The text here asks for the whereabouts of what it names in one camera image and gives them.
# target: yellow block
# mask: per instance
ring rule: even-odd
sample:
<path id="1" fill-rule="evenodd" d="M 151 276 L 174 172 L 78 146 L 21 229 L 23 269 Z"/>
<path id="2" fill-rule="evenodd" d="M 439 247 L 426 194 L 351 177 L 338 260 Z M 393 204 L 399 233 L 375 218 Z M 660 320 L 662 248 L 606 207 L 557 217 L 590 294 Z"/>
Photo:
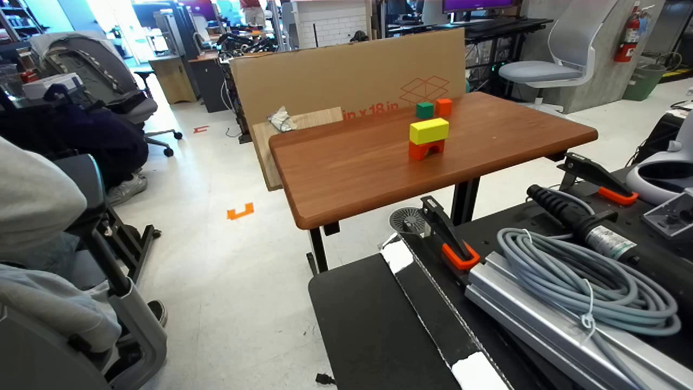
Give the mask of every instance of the yellow block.
<path id="1" fill-rule="evenodd" d="M 445 141 L 451 133 L 451 122 L 441 116 L 426 118 L 426 120 L 413 120 L 410 125 L 410 141 L 413 144 L 435 143 Z"/>

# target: red fire extinguisher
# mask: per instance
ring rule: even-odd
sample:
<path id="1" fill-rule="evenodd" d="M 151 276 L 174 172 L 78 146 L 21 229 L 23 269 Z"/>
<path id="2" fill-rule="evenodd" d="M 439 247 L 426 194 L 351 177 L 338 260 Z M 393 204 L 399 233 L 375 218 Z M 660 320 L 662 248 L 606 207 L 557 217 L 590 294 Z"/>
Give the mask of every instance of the red fire extinguisher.
<path id="1" fill-rule="evenodd" d="M 614 61 L 628 62 L 640 40 L 642 40 L 642 9 L 635 7 Z"/>

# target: coiled cable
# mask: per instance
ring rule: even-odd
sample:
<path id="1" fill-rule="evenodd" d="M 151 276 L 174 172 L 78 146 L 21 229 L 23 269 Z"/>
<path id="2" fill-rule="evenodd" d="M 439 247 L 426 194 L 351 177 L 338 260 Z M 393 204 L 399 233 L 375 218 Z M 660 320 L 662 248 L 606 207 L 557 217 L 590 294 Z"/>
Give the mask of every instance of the coiled cable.
<path id="1" fill-rule="evenodd" d="M 516 281 L 577 319 L 632 385 L 646 388 L 596 327 L 604 322 L 642 335 L 672 335 L 680 328 L 675 299 L 637 269 L 588 247 L 518 228 L 505 228 L 495 237 Z"/>

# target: red block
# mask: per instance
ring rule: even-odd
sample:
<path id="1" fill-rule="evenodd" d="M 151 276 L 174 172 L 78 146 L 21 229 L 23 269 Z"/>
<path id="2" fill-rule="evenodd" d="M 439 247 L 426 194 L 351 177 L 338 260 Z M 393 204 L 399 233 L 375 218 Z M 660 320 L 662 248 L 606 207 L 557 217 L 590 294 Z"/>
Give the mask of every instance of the red block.
<path id="1" fill-rule="evenodd" d="M 452 112 L 452 100 L 435 100 L 435 116 L 449 118 Z"/>
<path id="2" fill-rule="evenodd" d="M 415 144 L 410 143 L 410 159 L 422 159 L 432 154 L 445 154 L 447 152 L 447 141 L 435 141 L 435 143 L 424 143 L 424 144 Z"/>

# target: table leg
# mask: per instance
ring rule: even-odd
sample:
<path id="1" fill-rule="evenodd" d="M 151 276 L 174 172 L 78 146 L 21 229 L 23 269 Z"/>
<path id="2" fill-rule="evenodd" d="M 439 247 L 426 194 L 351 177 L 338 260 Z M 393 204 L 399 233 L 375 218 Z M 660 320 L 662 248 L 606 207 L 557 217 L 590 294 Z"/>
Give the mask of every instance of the table leg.
<path id="1" fill-rule="evenodd" d="M 452 211 L 451 211 L 452 225 L 472 220 L 477 191 L 479 191 L 479 177 L 455 183 Z"/>
<path id="2" fill-rule="evenodd" d="M 328 256 L 322 247 L 322 233 L 320 228 L 310 229 L 310 243 L 311 243 L 311 252 L 308 252 L 308 261 L 311 273 L 325 273 L 328 270 Z"/>

